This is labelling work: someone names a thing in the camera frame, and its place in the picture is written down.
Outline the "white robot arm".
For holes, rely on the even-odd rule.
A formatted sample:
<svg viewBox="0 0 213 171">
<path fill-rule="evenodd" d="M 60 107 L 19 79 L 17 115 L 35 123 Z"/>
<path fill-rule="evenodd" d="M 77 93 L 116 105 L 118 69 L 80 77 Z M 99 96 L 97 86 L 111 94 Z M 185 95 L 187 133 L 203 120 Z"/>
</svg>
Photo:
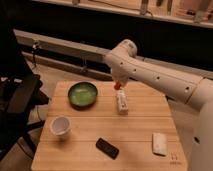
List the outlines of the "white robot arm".
<svg viewBox="0 0 213 171">
<path fill-rule="evenodd" d="M 124 39 L 104 62 L 113 80 L 124 87 L 129 78 L 140 81 L 199 112 L 188 171 L 213 171 L 213 80 L 136 59 L 137 46 Z"/>
</svg>

